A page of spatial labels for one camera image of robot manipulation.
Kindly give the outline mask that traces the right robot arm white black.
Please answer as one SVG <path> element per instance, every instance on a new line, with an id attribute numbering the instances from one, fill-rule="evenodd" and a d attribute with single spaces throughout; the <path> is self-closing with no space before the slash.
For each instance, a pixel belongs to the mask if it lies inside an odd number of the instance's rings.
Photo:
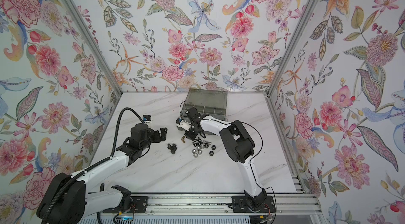
<path id="1" fill-rule="evenodd" d="M 275 196 L 269 196 L 261 185 L 254 165 L 255 143 L 245 129 L 244 124 L 235 120 L 226 122 L 215 119 L 196 108 L 186 111 L 187 120 L 178 118 L 176 125 L 185 130 L 185 137 L 197 140 L 206 133 L 217 135 L 221 138 L 228 156 L 238 164 L 244 183 L 244 194 L 232 196 L 231 208 L 234 213 L 276 213 Z"/>

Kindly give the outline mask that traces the black wing nut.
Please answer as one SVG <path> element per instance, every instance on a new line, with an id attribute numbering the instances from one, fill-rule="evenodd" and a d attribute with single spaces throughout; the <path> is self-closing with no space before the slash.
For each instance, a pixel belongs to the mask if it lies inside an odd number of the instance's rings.
<path id="1" fill-rule="evenodd" d="M 199 146 L 202 146 L 204 143 L 202 142 L 202 141 L 198 141 L 198 142 L 194 142 L 193 143 L 193 146 L 194 147 L 199 147 Z"/>

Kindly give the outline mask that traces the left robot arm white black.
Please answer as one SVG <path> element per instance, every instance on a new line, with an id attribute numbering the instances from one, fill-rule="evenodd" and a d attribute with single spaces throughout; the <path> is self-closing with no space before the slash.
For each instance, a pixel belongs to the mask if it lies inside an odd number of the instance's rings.
<path id="1" fill-rule="evenodd" d="M 134 206 L 131 191 L 123 186 L 111 186 L 92 192 L 109 176 L 132 165 L 151 144 L 164 142 L 167 128 L 153 130 L 145 123 L 131 128 L 131 135 L 115 149 L 112 156 L 72 174 L 56 175 L 36 215 L 44 224 L 77 224 L 82 218 L 106 209 L 125 212 Z"/>

